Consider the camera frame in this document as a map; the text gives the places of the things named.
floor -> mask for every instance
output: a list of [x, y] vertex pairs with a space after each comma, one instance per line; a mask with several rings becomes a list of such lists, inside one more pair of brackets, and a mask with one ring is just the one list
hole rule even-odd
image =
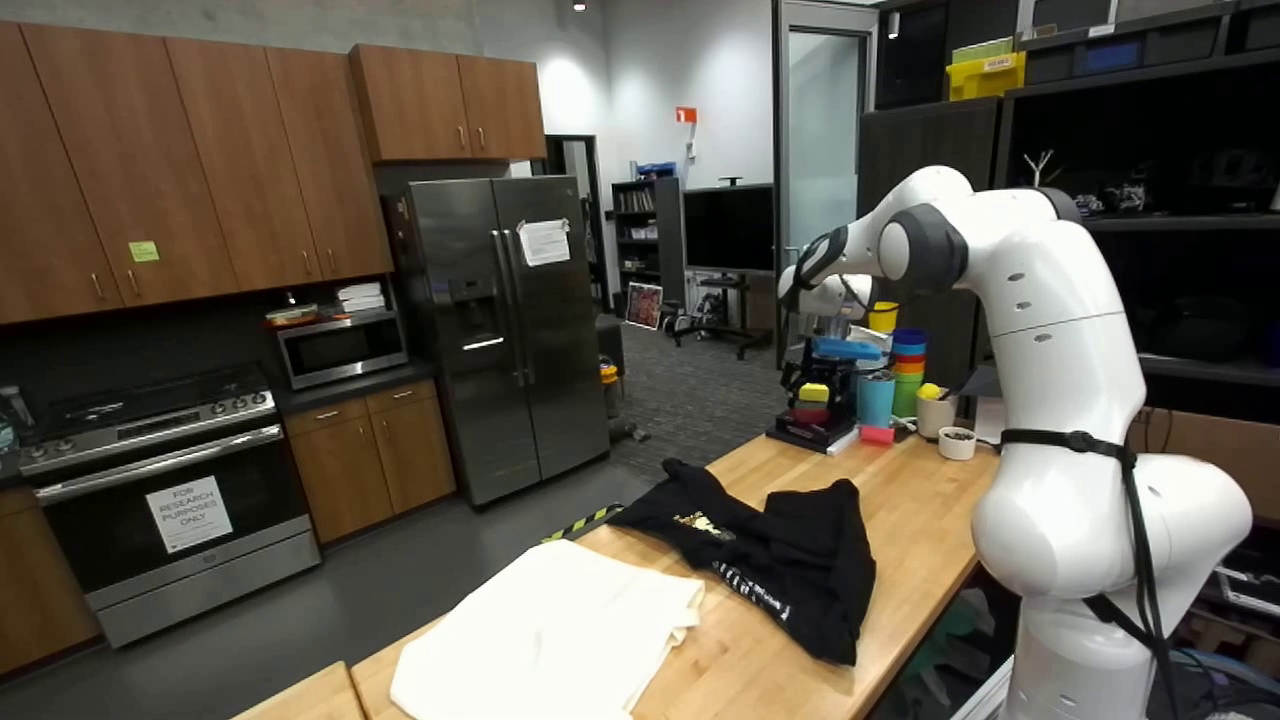
[[365, 660], [448, 611], [497, 570], [570, 522], [629, 503], [661, 460], [707, 465], [783, 409], [774, 350], [625, 329], [625, 392], [609, 460], [472, 513], [462, 496], [342, 541], [315, 574], [111, 654], [81, 650], [0, 680], [4, 720], [231, 718], [331, 663]]

microwave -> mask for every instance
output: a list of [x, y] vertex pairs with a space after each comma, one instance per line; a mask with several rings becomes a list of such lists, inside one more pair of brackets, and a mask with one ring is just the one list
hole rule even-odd
[[281, 329], [290, 387], [315, 387], [378, 377], [409, 364], [396, 308], [342, 314], [315, 326]]

oven handle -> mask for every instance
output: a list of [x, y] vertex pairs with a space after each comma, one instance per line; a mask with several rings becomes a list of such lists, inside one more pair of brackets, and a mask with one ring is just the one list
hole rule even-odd
[[45, 490], [36, 490], [36, 501], [39, 503], [64, 503], [64, 501], [78, 501], [78, 496], [108, 491], [108, 490], [119, 490], [119, 484], [142, 484], [142, 481], [153, 481], [153, 475], [171, 471], [171, 467], [193, 467], [193, 465], [206, 465], [206, 460], [216, 460], [216, 457], [235, 457], [235, 454], [281, 445], [281, 442], [284, 442], [284, 427], [281, 426], [264, 426], [264, 427], [251, 427], [251, 431], [235, 431], [235, 438], [221, 438], [221, 442], [208, 442], [208, 445], [175, 450], [175, 454], [147, 457], [147, 460], [135, 460], [135, 465], [119, 465], [119, 467], [104, 467], [104, 471], [92, 471], [92, 475], [74, 475], [74, 481], [62, 481], [62, 484], [45, 484]]

monitor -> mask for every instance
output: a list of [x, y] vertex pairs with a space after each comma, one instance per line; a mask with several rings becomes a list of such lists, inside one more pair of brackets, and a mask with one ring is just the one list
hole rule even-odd
[[774, 274], [774, 186], [690, 188], [686, 265]]

white wall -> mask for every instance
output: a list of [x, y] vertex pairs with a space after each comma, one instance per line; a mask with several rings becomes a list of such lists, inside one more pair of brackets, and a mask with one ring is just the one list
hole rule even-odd
[[609, 126], [606, 13], [570, 0], [0, 0], [0, 19], [274, 48], [396, 45], [533, 62], [548, 132]]
[[[774, 0], [609, 0], [606, 31], [606, 182], [654, 160], [675, 160], [686, 188], [774, 182]], [[675, 106], [700, 111], [691, 160]]]

